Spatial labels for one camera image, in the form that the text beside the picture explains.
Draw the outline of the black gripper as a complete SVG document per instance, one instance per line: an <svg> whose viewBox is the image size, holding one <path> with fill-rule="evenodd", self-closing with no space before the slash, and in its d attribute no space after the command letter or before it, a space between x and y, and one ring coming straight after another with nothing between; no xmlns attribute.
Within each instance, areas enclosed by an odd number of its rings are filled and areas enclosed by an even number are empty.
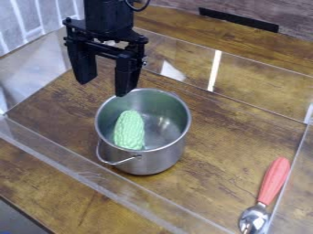
<svg viewBox="0 0 313 234"><path fill-rule="evenodd" d="M78 83L86 84L98 76L95 55L117 59L118 97L137 87L140 80L149 39L134 31L134 13L149 4L137 8L134 0L83 0L85 18L63 21L65 45Z"/></svg>

